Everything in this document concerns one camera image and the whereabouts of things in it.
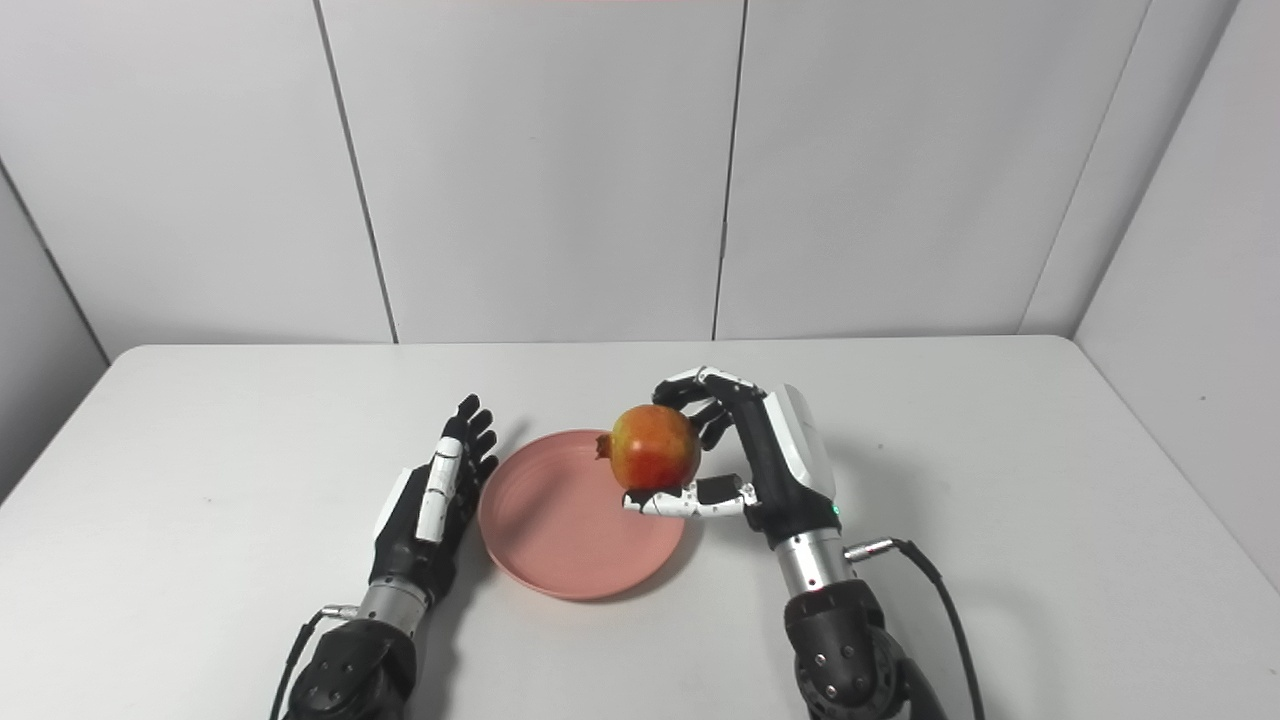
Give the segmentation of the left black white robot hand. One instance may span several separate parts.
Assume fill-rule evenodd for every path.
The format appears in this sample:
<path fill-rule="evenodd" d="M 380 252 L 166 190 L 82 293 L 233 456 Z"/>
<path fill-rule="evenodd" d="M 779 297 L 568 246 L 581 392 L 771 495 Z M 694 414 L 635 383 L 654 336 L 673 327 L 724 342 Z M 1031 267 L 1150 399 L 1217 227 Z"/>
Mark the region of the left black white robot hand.
<path fill-rule="evenodd" d="M 370 582 L 402 582 L 428 607 L 457 577 L 457 553 L 483 489 L 499 465 L 493 414 L 476 395 L 458 405 L 429 461 L 397 478 L 374 541 Z"/>

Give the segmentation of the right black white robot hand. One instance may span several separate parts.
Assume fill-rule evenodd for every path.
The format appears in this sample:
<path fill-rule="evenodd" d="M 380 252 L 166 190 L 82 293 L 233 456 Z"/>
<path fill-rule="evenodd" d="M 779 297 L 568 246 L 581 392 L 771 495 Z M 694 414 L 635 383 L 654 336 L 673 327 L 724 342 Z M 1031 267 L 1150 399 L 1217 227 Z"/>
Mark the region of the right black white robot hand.
<path fill-rule="evenodd" d="M 627 489 L 625 509 L 663 518 L 742 515 L 771 550 L 806 533 L 840 530 L 829 459 L 812 410 L 795 387 L 764 389 L 700 366 L 662 380 L 652 397 L 676 413 L 700 402 L 690 418 L 699 447 L 714 448 L 728 429 L 736 430 L 749 473 Z"/>

